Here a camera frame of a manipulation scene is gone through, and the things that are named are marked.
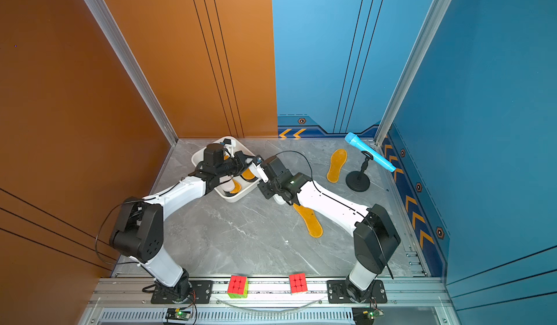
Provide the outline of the white insole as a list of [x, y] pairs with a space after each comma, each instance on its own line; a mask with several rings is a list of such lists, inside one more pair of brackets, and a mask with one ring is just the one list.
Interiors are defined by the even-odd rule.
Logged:
[[234, 183], [234, 181], [228, 181], [224, 184], [222, 184], [220, 186], [220, 188], [225, 192], [225, 193], [231, 193], [234, 189], [235, 189], [236, 185]]
[[260, 156], [255, 156], [254, 158], [252, 158], [252, 162], [249, 165], [248, 169], [254, 176], [256, 176], [264, 183], [268, 182], [268, 176], [263, 169], [263, 159]]

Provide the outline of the white plastic storage box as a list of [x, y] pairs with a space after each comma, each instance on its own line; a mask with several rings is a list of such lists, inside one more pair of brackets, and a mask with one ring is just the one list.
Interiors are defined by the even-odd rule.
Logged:
[[245, 145], [234, 137], [222, 137], [196, 151], [191, 162], [205, 174], [218, 177], [213, 181], [218, 187], [213, 187], [225, 201], [235, 203], [250, 191], [254, 190], [260, 181], [253, 173], [246, 161], [255, 158]]

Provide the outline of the yellow insole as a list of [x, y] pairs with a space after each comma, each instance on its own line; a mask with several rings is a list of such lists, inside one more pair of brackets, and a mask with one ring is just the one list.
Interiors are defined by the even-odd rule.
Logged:
[[323, 228], [317, 219], [314, 210], [297, 204], [294, 204], [293, 207], [305, 222], [309, 235], [313, 238], [322, 237]]
[[247, 169], [246, 171], [244, 171], [241, 174], [241, 177], [243, 178], [243, 180], [247, 181], [247, 182], [254, 182], [258, 180], [258, 177], [256, 177], [252, 171], [250, 171], [249, 169]]
[[338, 183], [342, 167], [345, 165], [347, 159], [348, 152], [345, 149], [338, 149], [333, 152], [330, 158], [329, 171], [326, 175], [326, 178], [330, 183]]
[[230, 194], [231, 196], [234, 196], [234, 195], [236, 195], [237, 193], [239, 193], [239, 192], [242, 190], [242, 186], [241, 186], [241, 184], [239, 184], [236, 180], [233, 179], [232, 181], [234, 181], [236, 187], [235, 187], [235, 189], [234, 189], [231, 193], [229, 193], [229, 194]]

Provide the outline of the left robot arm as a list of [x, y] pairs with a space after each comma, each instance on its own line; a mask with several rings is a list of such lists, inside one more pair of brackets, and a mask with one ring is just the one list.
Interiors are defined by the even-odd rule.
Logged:
[[193, 172], [154, 195], [130, 197], [120, 212], [110, 236], [110, 246], [139, 264], [155, 279], [155, 292], [173, 303], [183, 303], [191, 292], [188, 272], [178, 265], [164, 247], [164, 223], [186, 204], [204, 197], [221, 185], [250, 171], [259, 180], [259, 155], [232, 152], [222, 143], [209, 144]]

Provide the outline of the black microphone stand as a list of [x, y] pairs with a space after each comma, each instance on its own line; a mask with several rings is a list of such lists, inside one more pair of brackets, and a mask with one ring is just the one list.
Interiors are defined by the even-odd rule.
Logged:
[[357, 193], [363, 193], [367, 191], [371, 185], [369, 177], [365, 174], [369, 162], [374, 159], [373, 155], [368, 151], [361, 152], [364, 155], [364, 162], [361, 164], [361, 169], [359, 171], [352, 171], [346, 176], [346, 185]]

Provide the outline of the blue toy microphone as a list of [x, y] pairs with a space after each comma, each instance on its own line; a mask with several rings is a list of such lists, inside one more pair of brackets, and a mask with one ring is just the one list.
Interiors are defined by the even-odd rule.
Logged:
[[367, 145], [364, 141], [362, 141], [359, 136], [355, 135], [354, 133], [350, 132], [346, 134], [345, 141], [357, 148], [361, 152], [366, 152], [372, 156], [373, 161], [380, 165], [382, 168], [386, 169], [387, 171], [393, 173], [396, 170], [396, 167], [392, 165], [386, 158], [378, 154], [377, 151], [372, 149], [369, 145]]

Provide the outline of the right rubik cube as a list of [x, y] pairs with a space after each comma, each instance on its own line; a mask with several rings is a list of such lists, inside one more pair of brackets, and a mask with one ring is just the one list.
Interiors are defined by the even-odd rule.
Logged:
[[304, 273], [289, 275], [289, 282], [292, 295], [306, 293], [308, 291], [306, 275]]

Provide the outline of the rubik cube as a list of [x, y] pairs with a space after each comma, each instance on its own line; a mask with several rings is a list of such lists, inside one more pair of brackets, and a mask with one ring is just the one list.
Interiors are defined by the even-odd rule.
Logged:
[[245, 299], [247, 298], [248, 287], [247, 277], [232, 275], [229, 280], [227, 295], [230, 299]]
[[289, 282], [292, 295], [306, 293], [308, 291], [306, 275], [304, 273], [289, 275]]

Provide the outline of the left rubik cube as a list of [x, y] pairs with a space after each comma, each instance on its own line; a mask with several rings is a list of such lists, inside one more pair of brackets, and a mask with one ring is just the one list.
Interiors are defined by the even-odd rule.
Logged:
[[230, 299], [245, 299], [247, 298], [248, 287], [247, 277], [232, 275], [229, 280], [227, 295]]

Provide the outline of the right green circuit board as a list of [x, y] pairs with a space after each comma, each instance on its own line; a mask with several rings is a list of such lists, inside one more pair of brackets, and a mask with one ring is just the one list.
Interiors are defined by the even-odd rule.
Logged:
[[384, 316], [384, 312], [379, 309], [353, 308], [352, 318], [355, 325], [373, 325], [374, 322]]

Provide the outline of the green circuit board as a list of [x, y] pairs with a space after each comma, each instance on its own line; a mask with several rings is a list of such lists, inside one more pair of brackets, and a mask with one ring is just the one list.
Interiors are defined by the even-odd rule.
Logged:
[[168, 308], [165, 315], [165, 322], [168, 324], [188, 324], [192, 323], [194, 316], [191, 309]]
[[373, 325], [374, 322], [384, 316], [384, 312], [379, 309], [353, 308], [352, 318], [355, 325]]

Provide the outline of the left green circuit board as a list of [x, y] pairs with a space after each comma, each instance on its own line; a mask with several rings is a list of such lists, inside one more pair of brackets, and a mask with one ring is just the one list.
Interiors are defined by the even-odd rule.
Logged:
[[168, 308], [165, 315], [165, 322], [168, 324], [188, 324], [192, 323], [194, 316], [191, 309]]

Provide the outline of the left aluminium corner post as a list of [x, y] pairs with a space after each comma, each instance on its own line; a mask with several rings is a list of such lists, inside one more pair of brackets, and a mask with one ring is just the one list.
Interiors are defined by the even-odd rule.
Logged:
[[107, 3], [104, 0], [84, 0], [84, 2], [92, 16], [94, 16], [103, 35], [110, 43], [111, 48], [117, 55], [121, 65], [133, 82], [165, 138], [171, 147], [175, 147], [178, 143], [178, 135], [143, 73], [126, 38], [110, 12]]

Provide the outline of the aluminium corner post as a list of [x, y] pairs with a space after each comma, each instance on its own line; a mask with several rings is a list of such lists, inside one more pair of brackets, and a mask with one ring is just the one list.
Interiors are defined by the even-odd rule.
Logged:
[[121, 65], [133, 82], [165, 138], [171, 147], [175, 147], [178, 143], [178, 135], [143, 73], [126, 38], [110, 12], [107, 3], [104, 0], [84, 0], [84, 2], [92, 16], [94, 16], [103, 35], [110, 43], [111, 48], [117, 55]]
[[452, 0], [432, 0], [432, 4], [429, 7], [397, 85], [387, 104], [384, 116], [379, 124], [374, 138], [377, 147], [380, 147], [386, 138], [451, 2]]

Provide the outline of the right aluminium corner post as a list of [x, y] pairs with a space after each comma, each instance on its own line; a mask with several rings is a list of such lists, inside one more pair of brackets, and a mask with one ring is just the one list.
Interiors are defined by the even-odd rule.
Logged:
[[432, 0], [432, 4], [429, 7], [397, 85], [387, 104], [384, 116], [379, 124], [374, 138], [377, 147], [380, 147], [386, 138], [451, 2], [452, 0]]

